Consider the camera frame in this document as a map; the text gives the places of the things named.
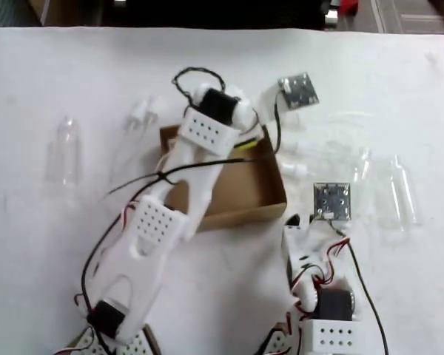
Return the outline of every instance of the floor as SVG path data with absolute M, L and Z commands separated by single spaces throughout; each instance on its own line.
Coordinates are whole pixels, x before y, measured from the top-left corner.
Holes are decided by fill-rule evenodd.
M 340 18 L 338 30 L 371 33 L 440 33 L 444 34 L 444 0 L 359 0 L 356 16 Z M 98 6 L 82 7 L 78 21 L 75 18 L 66 25 L 98 25 L 90 11 Z M 0 0 L 1 26 L 37 26 L 38 16 L 34 14 L 27 0 Z
M 444 0 L 360 0 L 358 14 L 340 18 L 338 30 L 444 34 Z

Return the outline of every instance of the table surface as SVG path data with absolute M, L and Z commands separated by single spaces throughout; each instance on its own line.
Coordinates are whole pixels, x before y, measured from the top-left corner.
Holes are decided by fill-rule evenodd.
M 320 104 L 303 110 L 306 122 L 365 113 L 350 134 L 401 154 L 424 225 L 391 244 L 364 221 L 367 232 L 352 233 L 364 277 L 391 354 L 444 354 L 444 36 L 105 28 L 0 29 L 0 354 L 49 354 L 84 327 L 72 302 L 81 267 L 132 190 L 101 200 L 115 132 L 137 97 L 184 107 L 170 81 L 185 66 L 212 68 L 250 98 L 307 71 Z M 71 203 L 44 183 L 65 114 L 81 126 L 84 163 Z M 155 165 L 157 136 L 145 140 L 143 170 Z M 293 302 L 281 223 L 201 233 L 174 252 L 148 319 L 165 354 L 255 351 Z M 381 354 L 370 311 L 366 322 L 367 353 Z

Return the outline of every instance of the wire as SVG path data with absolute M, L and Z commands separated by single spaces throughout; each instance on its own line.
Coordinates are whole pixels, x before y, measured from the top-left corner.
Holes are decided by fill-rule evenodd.
M 86 333 L 88 329 L 90 329 L 90 331 L 92 332 L 92 340 L 89 342 L 89 344 L 87 344 L 83 348 L 62 348 L 61 350 L 57 350 L 55 353 L 53 353 L 53 355 L 70 354 L 73 351 L 83 351 L 83 350 L 87 350 L 88 348 L 90 348 L 92 346 L 92 344 L 94 343 L 95 333 L 94 333 L 94 330 L 92 327 L 88 327 L 84 333 Z
M 81 296 L 82 296 L 82 294 L 75 294 L 74 297 L 73 297 L 74 303 L 78 307 L 79 307 L 79 301 L 77 299 L 78 299 L 78 297 L 81 297 Z
M 184 97 L 187 98 L 189 105 L 192 106 L 192 97 L 191 93 L 189 91 L 183 90 L 181 85 L 179 84 L 179 78 L 183 75 L 186 75 L 188 72 L 205 72 L 206 74 L 212 75 L 214 78 L 219 80 L 219 84 L 221 85 L 221 91 L 225 92 L 225 81 L 223 81 L 222 77 L 217 74 L 216 72 L 213 72 L 207 68 L 203 67 L 187 67 L 185 69 L 182 69 L 176 76 L 171 80 L 171 82 L 176 86 L 176 89 L 184 95 Z
M 341 235 L 341 236 L 344 236 L 344 237 L 346 236 L 345 233 L 343 233 L 343 232 L 340 231 L 339 229 L 336 229 L 336 228 L 332 225 L 332 222 L 331 222 L 331 221 L 329 221 L 329 225 L 331 226 L 331 228 L 332 228 L 337 234 L 339 234 L 339 235 Z M 374 304 L 374 302 L 373 302 L 373 299 L 370 297 L 370 293 L 369 293 L 369 291 L 367 290 L 367 286 L 366 286 L 366 284 L 365 284 L 365 281 L 363 280 L 362 273 L 360 272 L 360 267 L 359 267 L 359 264 L 358 264 L 358 261 L 357 261 L 357 257 L 356 257 L 356 255 L 355 255 L 354 249 L 352 248 L 352 245 L 351 245 L 350 241 L 347 243 L 347 247 L 349 248 L 350 255 L 352 256 L 352 259 L 353 259 L 353 261 L 354 261 L 355 270 L 356 270 L 356 272 L 357 272 L 358 279 L 360 280 L 360 283 L 361 283 L 361 285 L 362 285 L 363 292 L 365 293 L 365 295 L 366 295 L 366 297 L 367 297 L 367 300 L 368 300 L 369 303 L 370 303 L 371 310 L 373 311 L 373 314 L 375 315 L 375 319 L 377 320 L 378 328 L 380 329 L 380 334 L 381 334 L 381 336 L 382 336 L 384 353 L 385 353 L 385 355 L 389 355 L 388 342 L 386 341 L 385 329 L 383 328 L 382 321 L 381 321 L 380 316 L 378 315 L 378 312 L 377 312 L 377 308 L 375 307 L 375 304 Z
M 139 196 L 139 194 L 143 193 L 145 190 L 147 190 L 149 187 L 155 185 L 157 182 L 161 181 L 160 178 L 157 178 L 153 181 L 150 181 L 147 185 L 143 186 L 142 188 L 140 188 L 130 200 L 134 200 L 137 198 L 137 196 Z M 99 249 L 99 247 L 101 246 L 101 244 L 104 242 L 104 240 L 107 238 L 108 234 L 112 231 L 112 229 L 115 227 L 115 225 L 117 224 L 118 220 L 120 220 L 120 215 L 118 215 L 114 221 L 110 224 L 110 226 L 108 226 L 107 230 L 104 232 L 104 234 L 101 236 L 101 238 L 99 239 L 99 241 L 95 244 L 94 248 L 92 249 L 92 251 L 89 254 L 89 257 L 86 260 L 86 263 L 84 264 L 84 268 L 82 269 L 82 275 L 81 275 L 81 288 L 82 288 L 82 296 L 84 298 L 84 302 L 86 304 L 86 308 L 87 308 L 87 312 L 90 313 L 92 311 L 92 305 L 90 304 L 90 300 L 89 300 L 89 295 L 87 294 L 87 288 L 86 288 L 86 275 L 87 275 L 87 270 L 89 269 L 89 265 L 90 262 L 92 261 L 92 259 L 94 258 L 95 253 L 97 252 L 97 250 Z M 105 341 L 102 339 L 102 335 L 100 334 L 99 331 L 95 330 L 95 336 L 98 339 L 98 342 L 100 343 L 101 347 L 104 349 L 105 353 L 107 355 L 113 355 L 112 352 L 110 351 L 110 349 L 108 348 L 107 344 L 105 343 Z
M 281 119 L 280 119 L 280 114 L 278 112 L 278 96 L 279 96 L 279 94 L 281 94 L 281 91 L 277 93 L 277 95 L 275 97 L 275 104 L 274 104 L 277 139 L 276 139 L 275 149 L 273 150 L 273 152 L 269 152 L 266 155 L 262 155 L 262 156 L 256 157 L 256 158 L 232 158 L 232 159 L 223 159 L 223 160 L 212 160 L 212 161 L 205 161 L 205 162 L 201 162 L 201 163 L 194 163 L 194 164 L 177 166 L 177 167 L 170 169 L 166 172 L 162 172 L 162 171 L 153 172 L 151 174 L 142 175 L 142 176 L 137 177 L 133 180 L 130 180 L 120 186 L 115 187 L 114 189 L 110 190 L 107 193 L 107 196 L 113 194 L 114 192 L 117 192 L 118 190 L 120 190 L 124 187 L 127 187 L 128 185 L 130 185 L 132 183 L 136 183 L 137 181 L 140 181 L 140 180 L 143 180 L 146 178 L 150 178 L 152 176 L 159 176 L 161 178 L 161 180 L 167 180 L 167 177 L 169 175 L 171 175 L 175 172 L 179 172 L 180 170 L 200 168 L 203 166 L 212 166 L 212 165 L 218 165 L 218 164 L 256 163 L 259 161 L 263 161 L 267 158 L 270 158 L 273 155 L 276 155 L 281 147 Z

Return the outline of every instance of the circuit board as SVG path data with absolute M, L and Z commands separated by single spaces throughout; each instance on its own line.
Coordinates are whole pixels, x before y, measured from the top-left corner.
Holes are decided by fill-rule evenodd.
M 319 102 L 307 72 L 281 78 L 278 84 L 289 109 L 299 109 Z
M 314 184 L 315 220 L 350 220 L 350 183 Z

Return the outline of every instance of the plastic tube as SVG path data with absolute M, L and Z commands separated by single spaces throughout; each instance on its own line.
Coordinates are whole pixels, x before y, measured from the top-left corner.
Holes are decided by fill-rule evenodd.
M 66 116 L 58 126 L 56 145 L 58 182 L 75 186 L 81 180 L 81 133 L 77 121 Z

